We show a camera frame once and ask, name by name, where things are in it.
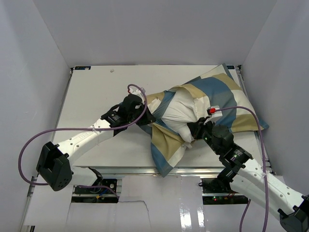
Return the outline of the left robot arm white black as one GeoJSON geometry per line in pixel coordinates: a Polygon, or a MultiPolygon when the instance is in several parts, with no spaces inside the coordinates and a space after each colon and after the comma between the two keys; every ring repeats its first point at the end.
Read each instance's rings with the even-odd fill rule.
{"type": "Polygon", "coordinates": [[[46,143],[36,170],[53,191],[67,185],[82,185],[90,192],[101,190],[101,175],[93,168],[75,167],[82,155],[100,143],[115,137],[131,125],[145,126],[155,122],[143,94],[130,93],[124,100],[103,114],[90,128],[58,144],[46,143]]]}

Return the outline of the white pillow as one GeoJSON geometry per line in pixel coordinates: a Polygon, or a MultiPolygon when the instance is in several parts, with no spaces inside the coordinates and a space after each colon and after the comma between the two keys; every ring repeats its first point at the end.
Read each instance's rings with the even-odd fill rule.
{"type": "Polygon", "coordinates": [[[207,116],[207,109],[211,106],[207,96],[194,99],[188,90],[178,89],[166,110],[163,111],[161,120],[181,138],[191,143],[191,136],[187,123],[197,122],[199,118],[207,116]]]}

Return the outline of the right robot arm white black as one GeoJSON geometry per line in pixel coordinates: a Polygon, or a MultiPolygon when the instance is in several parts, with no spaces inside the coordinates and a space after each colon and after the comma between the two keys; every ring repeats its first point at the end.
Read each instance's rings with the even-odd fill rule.
{"type": "Polygon", "coordinates": [[[309,197],[285,185],[263,167],[245,149],[234,143],[227,126],[216,125],[207,118],[188,123],[194,139],[204,140],[219,156],[224,169],[209,183],[209,191],[238,192],[265,207],[287,232],[309,230],[309,197]]]}

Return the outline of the blue beige white checked pillowcase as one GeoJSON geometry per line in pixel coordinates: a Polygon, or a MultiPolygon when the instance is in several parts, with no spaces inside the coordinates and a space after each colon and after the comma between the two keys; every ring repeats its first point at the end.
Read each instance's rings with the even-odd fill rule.
{"type": "Polygon", "coordinates": [[[151,137],[154,164],[165,177],[183,158],[194,142],[188,123],[208,116],[210,108],[220,108],[217,124],[232,132],[267,129],[262,119],[255,120],[254,108],[225,64],[182,85],[147,96],[147,106],[155,122],[141,126],[151,137]]]}

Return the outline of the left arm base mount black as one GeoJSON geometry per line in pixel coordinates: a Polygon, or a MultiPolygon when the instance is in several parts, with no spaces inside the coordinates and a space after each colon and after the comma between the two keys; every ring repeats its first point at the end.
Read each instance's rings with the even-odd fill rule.
{"type": "Polygon", "coordinates": [[[119,196],[117,194],[118,180],[114,178],[103,178],[102,174],[88,168],[96,176],[96,180],[89,188],[77,185],[74,188],[73,202],[79,203],[117,203],[119,196]]]}

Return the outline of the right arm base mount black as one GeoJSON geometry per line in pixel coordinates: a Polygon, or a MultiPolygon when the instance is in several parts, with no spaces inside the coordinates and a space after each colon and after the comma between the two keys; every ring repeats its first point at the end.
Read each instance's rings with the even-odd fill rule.
{"type": "Polygon", "coordinates": [[[199,184],[202,190],[204,205],[246,204],[248,198],[233,191],[228,183],[225,183],[215,175],[203,177],[199,184]]]}

